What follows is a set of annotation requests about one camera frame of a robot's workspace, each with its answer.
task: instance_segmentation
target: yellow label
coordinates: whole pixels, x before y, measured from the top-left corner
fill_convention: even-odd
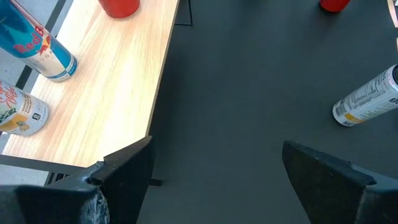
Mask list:
[[[11,120],[0,125],[0,130],[7,132],[15,130],[19,127],[21,131],[26,131],[30,128],[29,125],[26,124],[26,121],[27,117],[17,113]]]
[[[354,116],[353,116],[352,114],[350,114],[350,113],[345,114],[344,117],[346,117],[348,120],[350,120],[350,121],[352,121],[352,122],[354,122],[354,123],[356,123],[356,124],[359,124],[359,123],[364,122],[364,120],[358,119],[358,118],[354,117]]]

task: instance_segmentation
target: energy drink can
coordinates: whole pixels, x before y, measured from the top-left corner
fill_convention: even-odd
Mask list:
[[[45,125],[49,112],[43,101],[0,80],[0,131],[30,136]]]
[[[76,71],[76,58],[15,0],[0,0],[0,47],[60,82]]]
[[[337,102],[333,116],[344,126],[353,126],[398,108],[398,65],[382,72]]]

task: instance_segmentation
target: white can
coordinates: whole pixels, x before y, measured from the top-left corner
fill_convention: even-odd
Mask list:
[[[398,107],[398,84],[394,65],[337,102],[333,116],[342,125],[353,126]]]
[[[49,112],[43,101],[0,80],[0,131],[30,136],[45,125]]]

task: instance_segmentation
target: red bull logo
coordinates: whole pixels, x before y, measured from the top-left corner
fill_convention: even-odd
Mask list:
[[[19,53],[26,53],[26,52],[30,52],[32,49],[35,48],[36,45],[38,44],[42,44],[40,50],[37,51],[37,53],[40,53],[40,55],[42,55],[43,52],[45,52],[45,50],[48,49],[48,47],[50,47],[51,44],[51,36],[47,36],[47,38],[43,40],[43,36],[44,36],[44,28],[43,27],[39,27],[39,26],[35,26],[35,32],[32,32],[32,41],[23,45],[23,44],[16,44],[14,45],[14,48],[19,52]]]

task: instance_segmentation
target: can lid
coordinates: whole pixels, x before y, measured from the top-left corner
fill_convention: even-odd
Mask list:
[[[394,78],[396,84],[398,84],[398,78],[396,75],[397,73],[398,73],[398,65],[395,65],[394,69],[392,70],[392,77]]]

